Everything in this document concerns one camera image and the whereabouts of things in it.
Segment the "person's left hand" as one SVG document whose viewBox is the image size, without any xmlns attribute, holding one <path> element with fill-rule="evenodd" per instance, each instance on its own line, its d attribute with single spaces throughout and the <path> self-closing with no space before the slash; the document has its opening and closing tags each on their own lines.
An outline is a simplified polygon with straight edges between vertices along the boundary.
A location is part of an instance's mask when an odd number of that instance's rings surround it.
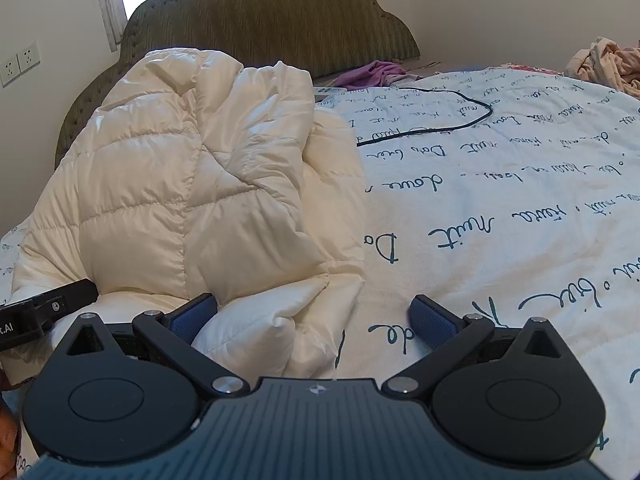
<svg viewBox="0 0 640 480">
<path fill-rule="evenodd" d="M 6 402 L 0 403 L 0 474 L 5 476 L 15 468 L 17 423 Z"/>
</svg>

